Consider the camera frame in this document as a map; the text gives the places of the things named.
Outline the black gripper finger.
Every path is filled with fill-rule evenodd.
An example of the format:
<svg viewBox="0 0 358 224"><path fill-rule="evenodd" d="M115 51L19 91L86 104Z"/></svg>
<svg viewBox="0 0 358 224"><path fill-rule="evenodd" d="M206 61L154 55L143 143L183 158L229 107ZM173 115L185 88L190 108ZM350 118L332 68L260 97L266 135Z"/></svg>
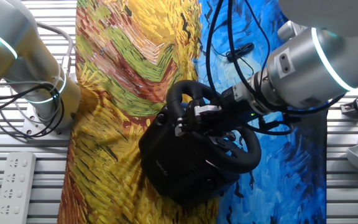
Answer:
<svg viewBox="0 0 358 224"><path fill-rule="evenodd" d="M201 135L212 136L216 133L213 120L196 116L194 118L178 118L175 126L175 136L180 137L184 134L198 133Z"/></svg>
<svg viewBox="0 0 358 224"><path fill-rule="evenodd" d="M205 124L218 117L221 112L220 106L202 104L202 101L192 100L185 108L185 121L189 124Z"/></svg>

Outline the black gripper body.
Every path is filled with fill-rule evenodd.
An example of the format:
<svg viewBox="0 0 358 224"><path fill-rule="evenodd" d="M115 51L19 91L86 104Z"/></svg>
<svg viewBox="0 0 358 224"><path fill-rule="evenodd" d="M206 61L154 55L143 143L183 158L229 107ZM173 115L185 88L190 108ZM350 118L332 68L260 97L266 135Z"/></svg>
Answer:
<svg viewBox="0 0 358 224"><path fill-rule="evenodd" d="M261 117L249 103L248 95L242 93L222 93L222 110L213 121L219 131L232 131Z"/></svg>

